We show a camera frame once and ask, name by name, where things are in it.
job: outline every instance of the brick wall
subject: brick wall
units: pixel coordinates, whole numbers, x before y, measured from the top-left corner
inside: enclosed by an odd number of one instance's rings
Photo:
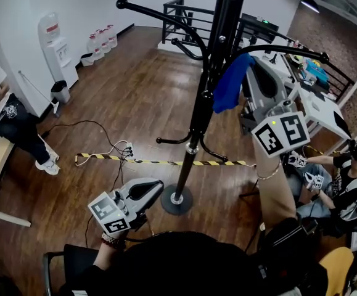
[[[317,14],[300,4],[288,36],[298,39],[314,51],[328,53],[330,61],[356,81],[357,26],[328,9],[319,8],[320,13]],[[350,131],[355,136],[357,134],[357,90],[345,104],[342,112]]]

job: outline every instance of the overhead lamp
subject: overhead lamp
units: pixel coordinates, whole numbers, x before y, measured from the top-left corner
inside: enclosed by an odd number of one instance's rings
[[[319,7],[314,0],[301,0],[301,3],[309,7],[312,11],[319,13]]]

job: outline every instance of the person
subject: person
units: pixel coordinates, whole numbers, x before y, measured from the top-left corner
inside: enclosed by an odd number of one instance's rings
[[[339,173],[332,179],[323,165],[333,165],[339,169]],[[297,213],[302,218],[328,218],[332,214],[340,215],[341,212],[346,215],[355,209],[357,187],[347,187],[357,179],[357,145],[351,155],[342,154],[338,157],[320,155],[308,158],[307,165],[304,168],[298,168],[298,171],[303,174],[303,180],[305,173],[313,176],[321,175],[324,178],[321,188],[313,191],[318,198],[297,208]],[[304,187],[303,184],[295,183],[291,178],[289,178],[289,183],[293,196],[298,200]]]
[[[279,157],[269,159],[253,142],[267,235],[260,254],[197,232],[165,232],[124,251],[127,232],[103,233],[94,264],[68,279],[61,296],[120,293],[185,293],[192,290],[243,295],[325,295],[327,273],[311,256],[306,235],[296,230],[295,201]]]
[[[35,117],[26,111],[15,94],[10,92],[7,75],[0,67],[0,136],[29,152],[36,159],[36,168],[57,175],[56,154],[49,152],[37,134]]]

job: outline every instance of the white sneaker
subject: white sneaker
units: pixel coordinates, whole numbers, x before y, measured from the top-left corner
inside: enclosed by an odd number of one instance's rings
[[[49,154],[49,159],[52,160],[52,162],[56,163],[56,161],[59,160],[59,156],[55,154],[55,152],[50,151],[48,148],[47,148],[47,152]]]
[[[36,162],[36,168],[38,170],[45,171],[49,175],[57,175],[60,170],[60,168],[51,159],[49,159],[43,165],[40,165],[38,162]]]

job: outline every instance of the trash can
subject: trash can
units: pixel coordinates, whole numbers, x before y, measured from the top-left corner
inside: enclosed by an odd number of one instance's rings
[[[66,81],[58,81],[51,89],[52,95],[60,102],[67,103],[70,100],[70,93],[68,92]]]
[[[94,63],[93,54],[85,54],[81,56],[81,63],[84,67],[91,66]]]

